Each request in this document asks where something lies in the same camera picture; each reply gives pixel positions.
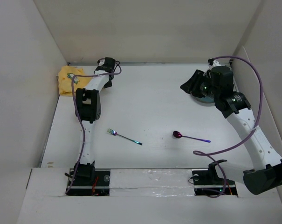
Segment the yellow cartoon print cloth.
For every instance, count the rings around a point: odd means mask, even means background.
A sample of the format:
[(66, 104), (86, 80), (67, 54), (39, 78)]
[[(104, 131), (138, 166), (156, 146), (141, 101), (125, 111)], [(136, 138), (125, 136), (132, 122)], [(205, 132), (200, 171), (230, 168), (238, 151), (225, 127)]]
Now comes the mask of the yellow cartoon print cloth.
[[(60, 96), (72, 96), (71, 82), (74, 75), (86, 76), (83, 68), (63, 66), (58, 73), (58, 89)], [(90, 81), (91, 77), (75, 77), (73, 80), (74, 91), (77, 88), (85, 87)]]

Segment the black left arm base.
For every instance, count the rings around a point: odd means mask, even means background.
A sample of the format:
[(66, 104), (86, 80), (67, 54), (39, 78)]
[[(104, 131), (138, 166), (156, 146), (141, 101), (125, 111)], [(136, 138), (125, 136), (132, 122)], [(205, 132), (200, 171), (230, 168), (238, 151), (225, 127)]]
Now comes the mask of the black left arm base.
[(68, 196), (109, 196), (110, 195), (109, 169), (96, 169), (94, 164), (79, 164), (77, 171), (74, 168), (65, 173), (68, 178), (65, 194)]

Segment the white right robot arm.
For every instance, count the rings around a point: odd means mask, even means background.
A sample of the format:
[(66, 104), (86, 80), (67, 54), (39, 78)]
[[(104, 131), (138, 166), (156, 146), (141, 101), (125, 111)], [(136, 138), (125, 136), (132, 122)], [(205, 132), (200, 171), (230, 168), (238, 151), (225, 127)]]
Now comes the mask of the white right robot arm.
[(181, 89), (195, 98), (209, 98), (238, 133), (241, 141), (236, 145), (213, 153), (194, 151), (195, 155), (212, 156), (229, 152), (244, 145), (251, 158), (253, 169), (243, 171), (243, 182), (250, 193), (259, 195), (282, 185), (282, 157), (274, 150), (259, 127), (263, 101), (263, 85), (257, 69), (246, 59), (239, 60), (251, 67), (257, 76), (260, 96), (257, 116), (243, 93), (234, 90), (234, 74), (218, 62), (208, 60), (208, 70), (196, 70)]

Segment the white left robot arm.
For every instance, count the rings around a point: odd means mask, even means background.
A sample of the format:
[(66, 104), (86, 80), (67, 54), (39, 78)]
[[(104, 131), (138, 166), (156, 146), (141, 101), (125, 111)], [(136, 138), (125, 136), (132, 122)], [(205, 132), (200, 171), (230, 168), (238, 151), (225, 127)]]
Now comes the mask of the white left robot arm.
[(83, 75), (74, 75), (71, 79), (72, 98), (75, 115), (80, 124), (80, 150), (74, 166), (72, 181), (80, 179), (85, 185), (95, 181), (94, 135), (96, 121), (101, 116), (100, 91), (112, 86), (115, 75), (116, 60), (111, 57), (99, 59), (91, 80), (82, 88), (74, 88), (74, 80)]

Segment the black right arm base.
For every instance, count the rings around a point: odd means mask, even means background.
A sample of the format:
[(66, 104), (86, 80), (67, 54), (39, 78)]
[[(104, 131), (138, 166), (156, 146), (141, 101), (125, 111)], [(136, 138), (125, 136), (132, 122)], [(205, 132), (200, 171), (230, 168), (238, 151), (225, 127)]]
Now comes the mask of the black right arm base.
[(220, 177), (221, 171), (217, 169), (218, 165), (212, 162), (207, 168), (191, 170), (187, 181), (193, 187), (195, 196), (238, 196), (235, 181), (227, 179), (224, 187), (224, 177)]

